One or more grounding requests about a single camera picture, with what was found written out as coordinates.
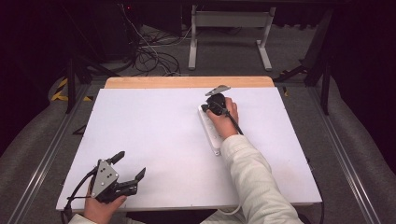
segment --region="white long-sleeve shirt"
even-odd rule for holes
[[[244,135],[228,137],[220,151],[236,186],[243,217],[217,212],[203,223],[302,224],[296,210],[280,193],[270,165]],[[75,215],[70,223],[92,222]]]

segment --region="white power strip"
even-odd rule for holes
[[[200,105],[198,106],[198,114],[213,152],[216,156],[220,155],[220,147],[223,142],[223,138],[216,131],[212,120],[207,116],[206,112],[202,110]]]

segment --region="person's right hand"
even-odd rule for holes
[[[239,119],[236,103],[234,103],[231,98],[225,97],[225,105],[230,111],[231,116],[233,116],[233,119],[238,122]],[[226,139],[231,135],[238,134],[238,131],[233,126],[230,118],[227,118],[225,115],[217,116],[210,110],[206,110],[206,114],[212,120],[216,130],[223,139]]]

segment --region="person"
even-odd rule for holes
[[[236,103],[226,97],[225,104],[238,122]],[[221,157],[230,169],[239,195],[240,209],[231,216],[216,212],[203,223],[303,223],[293,206],[280,193],[271,174],[271,167],[260,151],[244,135],[238,134],[230,118],[217,116],[210,110],[206,114],[224,139],[220,148]],[[121,196],[113,203],[103,204],[88,198],[84,217],[75,215],[70,223],[108,223],[124,200]]]

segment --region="white rectangular object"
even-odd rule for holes
[[[113,168],[119,182],[147,167],[138,192],[121,211],[221,208],[239,204],[222,157],[213,155],[197,106],[209,88],[103,89],[65,180],[56,209],[62,210],[80,181],[99,159],[120,151]],[[232,88],[239,125],[272,167],[285,198],[293,204],[321,202],[304,153],[277,88]],[[85,196],[85,183],[77,196]],[[84,200],[72,202],[75,211]]]

